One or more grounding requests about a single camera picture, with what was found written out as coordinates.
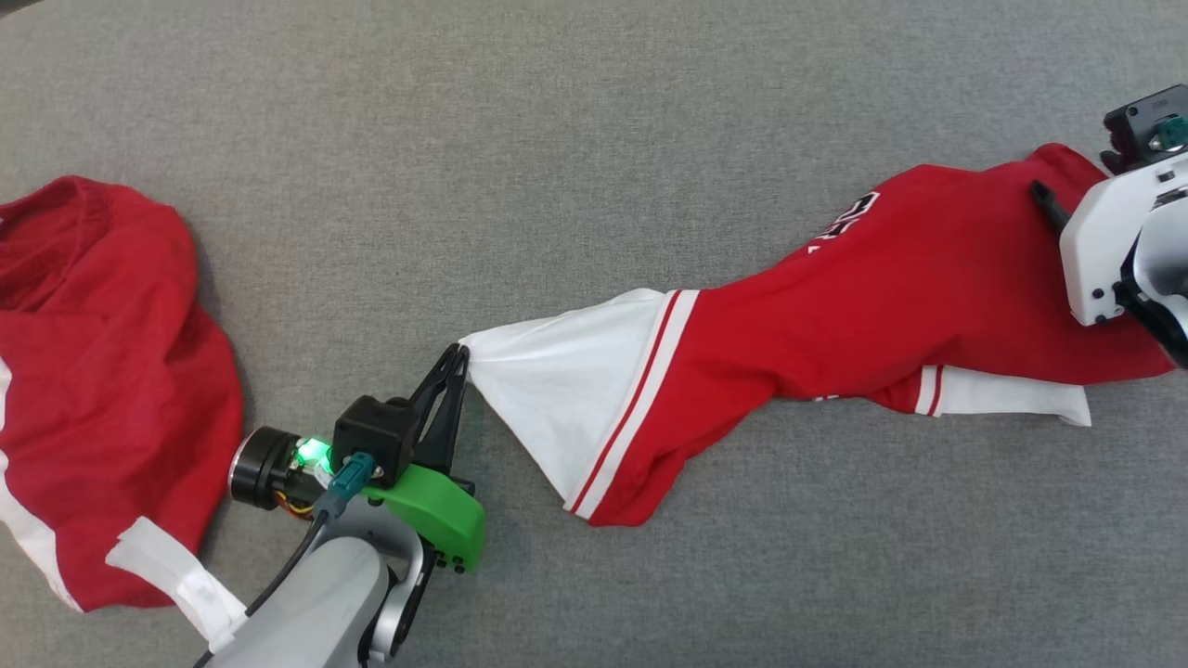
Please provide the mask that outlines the red white jersey with print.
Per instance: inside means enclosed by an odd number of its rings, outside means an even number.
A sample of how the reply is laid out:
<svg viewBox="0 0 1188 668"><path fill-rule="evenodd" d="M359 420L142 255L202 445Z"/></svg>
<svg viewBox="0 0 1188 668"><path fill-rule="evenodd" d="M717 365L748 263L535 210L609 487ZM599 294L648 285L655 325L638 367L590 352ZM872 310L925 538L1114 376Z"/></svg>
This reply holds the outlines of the red white jersey with print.
<svg viewBox="0 0 1188 668"><path fill-rule="evenodd" d="M691 456L775 398L1087 426L1087 386L1174 368L1132 317L1085 327L1066 303L1031 187L1073 207L1102 179L1061 144L914 166L758 275L475 330L468 378L594 527L645 523Z"/></svg>

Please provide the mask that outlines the red white garment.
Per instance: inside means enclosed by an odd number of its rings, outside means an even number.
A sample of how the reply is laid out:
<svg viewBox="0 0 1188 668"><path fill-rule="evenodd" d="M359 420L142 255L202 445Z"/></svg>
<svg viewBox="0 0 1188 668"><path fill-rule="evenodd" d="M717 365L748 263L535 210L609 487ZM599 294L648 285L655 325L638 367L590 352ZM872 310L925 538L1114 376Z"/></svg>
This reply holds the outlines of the red white garment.
<svg viewBox="0 0 1188 668"><path fill-rule="evenodd" d="M68 609L171 606L108 554L148 519L196 555L225 498L244 396L197 283L182 216L129 185L0 204L0 523Z"/></svg>

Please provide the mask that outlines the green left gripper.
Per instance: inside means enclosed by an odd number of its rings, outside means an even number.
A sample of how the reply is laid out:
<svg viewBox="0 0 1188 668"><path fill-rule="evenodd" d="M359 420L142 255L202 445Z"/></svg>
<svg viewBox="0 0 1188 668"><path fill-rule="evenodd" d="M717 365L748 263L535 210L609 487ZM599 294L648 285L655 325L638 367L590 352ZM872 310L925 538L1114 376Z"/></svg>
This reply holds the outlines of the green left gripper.
<svg viewBox="0 0 1188 668"><path fill-rule="evenodd" d="M354 497L339 519L320 530L316 543L353 536L390 557L424 561L459 573L476 571L486 546L486 513L472 483L449 474L457 449L470 348L453 344L421 382L410 407L417 412L421 465L411 464L391 489L369 486ZM233 456L229 492L236 502L297 519L314 519L314 504L331 481L330 445L316 437L260 427Z"/></svg>

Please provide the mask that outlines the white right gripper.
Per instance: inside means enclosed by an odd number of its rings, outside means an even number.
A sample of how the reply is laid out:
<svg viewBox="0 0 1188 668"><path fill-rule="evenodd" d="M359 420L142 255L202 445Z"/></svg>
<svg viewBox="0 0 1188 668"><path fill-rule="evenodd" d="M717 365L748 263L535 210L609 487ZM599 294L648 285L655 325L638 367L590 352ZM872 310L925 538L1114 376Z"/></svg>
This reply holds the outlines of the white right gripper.
<svg viewBox="0 0 1188 668"><path fill-rule="evenodd" d="M1040 179L1030 183L1030 196L1061 234L1066 298L1080 324L1120 316L1113 286L1129 256L1140 291L1188 324L1188 297L1171 279L1188 269L1188 151L1092 185L1073 214Z"/></svg>

